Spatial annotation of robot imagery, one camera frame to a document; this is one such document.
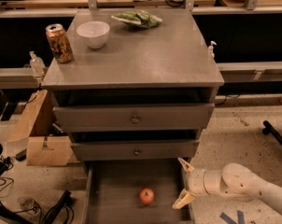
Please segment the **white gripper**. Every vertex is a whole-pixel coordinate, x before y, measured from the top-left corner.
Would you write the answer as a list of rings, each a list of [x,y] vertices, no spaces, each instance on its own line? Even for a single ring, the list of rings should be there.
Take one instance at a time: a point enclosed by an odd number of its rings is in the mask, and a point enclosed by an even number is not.
[[[195,168],[182,158],[178,158],[187,173],[188,190],[183,189],[172,204],[173,209],[181,209],[195,200],[196,196],[211,194],[220,195],[222,192],[222,172],[220,170],[206,170]]]

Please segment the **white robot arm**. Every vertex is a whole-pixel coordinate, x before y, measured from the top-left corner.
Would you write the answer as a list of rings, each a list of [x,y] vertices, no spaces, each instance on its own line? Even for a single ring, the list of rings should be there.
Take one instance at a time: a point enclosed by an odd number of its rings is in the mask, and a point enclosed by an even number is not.
[[[206,170],[195,168],[182,158],[178,161],[185,171],[186,185],[173,203],[173,209],[181,209],[200,196],[218,195],[242,202],[258,199],[282,216],[282,188],[245,166],[229,163],[220,170]]]

